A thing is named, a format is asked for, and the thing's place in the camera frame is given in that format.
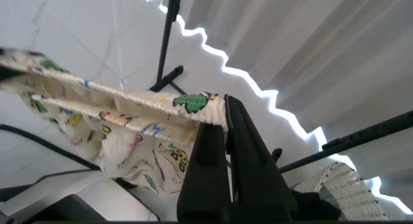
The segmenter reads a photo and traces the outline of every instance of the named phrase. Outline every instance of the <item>floor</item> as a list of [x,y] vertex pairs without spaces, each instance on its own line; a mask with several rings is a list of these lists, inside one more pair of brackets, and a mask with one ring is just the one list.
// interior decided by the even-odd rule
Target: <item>floor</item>
[[[156,78],[165,22],[159,4],[160,0],[0,0],[0,45],[40,51],[77,76],[123,90],[144,91]],[[316,134],[305,133],[292,114],[270,108],[275,104],[276,93],[271,98],[261,98],[266,94],[251,87],[251,81],[222,71],[223,58],[204,49],[202,34],[186,35],[179,23],[174,23],[165,63],[165,74],[178,65],[184,66],[184,73],[175,83],[185,92],[208,91],[240,99],[268,150],[284,150],[278,166],[319,150],[325,142],[321,129]],[[170,86],[164,91],[176,93]],[[0,99],[0,123],[22,128],[72,151],[66,139],[33,115],[19,97],[1,92]],[[13,162],[21,165],[16,166],[19,170],[14,174],[30,174],[24,181],[10,177],[10,182],[0,183],[0,187],[29,183],[44,174],[80,167],[41,153],[26,161],[28,152],[38,152],[37,147],[29,147],[32,144],[28,141],[11,134],[0,135],[6,139],[1,143],[0,165]],[[283,175],[293,185],[331,162],[332,159],[320,160]],[[178,194],[154,198],[139,188],[134,192],[144,202],[152,203],[154,212],[161,213],[163,220],[176,219]]]

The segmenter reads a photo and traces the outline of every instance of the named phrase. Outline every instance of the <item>wicker basket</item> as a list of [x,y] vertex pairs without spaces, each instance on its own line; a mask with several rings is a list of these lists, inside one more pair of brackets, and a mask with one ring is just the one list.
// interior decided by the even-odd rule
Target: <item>wicker basket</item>
[[294,190],[318,192],[321,199],[341,209],[339,220],[387,220],[360,175],[344,163],[333,163]]

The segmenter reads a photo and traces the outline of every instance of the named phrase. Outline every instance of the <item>laundry basket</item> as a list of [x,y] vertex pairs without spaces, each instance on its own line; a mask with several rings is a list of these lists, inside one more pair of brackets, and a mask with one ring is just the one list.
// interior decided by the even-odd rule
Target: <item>laundry basket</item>
[[321,199],[341,209],[339,220],[387,220],[360,175],[344,163],[333,163],[294,190],[318,192]]

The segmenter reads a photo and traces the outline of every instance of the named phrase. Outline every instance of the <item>black cloth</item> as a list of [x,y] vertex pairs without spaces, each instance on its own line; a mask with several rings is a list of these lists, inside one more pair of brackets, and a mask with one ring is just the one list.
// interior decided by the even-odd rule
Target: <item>black cloth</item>
[[340,217],[341,210],[320,199],[317,192],[301,193],[294,190],[291,192],[298,204],[298,210],[293,220],[338,220]]

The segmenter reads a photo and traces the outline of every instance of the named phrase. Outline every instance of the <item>white curtain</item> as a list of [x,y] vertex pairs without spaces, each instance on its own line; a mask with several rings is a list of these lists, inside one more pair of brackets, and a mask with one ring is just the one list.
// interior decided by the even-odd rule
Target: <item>white curtain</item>
[[[413,109],[413,0],[181,0],[179,14],[307,132],[331,140]],[[406,130],[347,154],[413,205],[412,142]]]

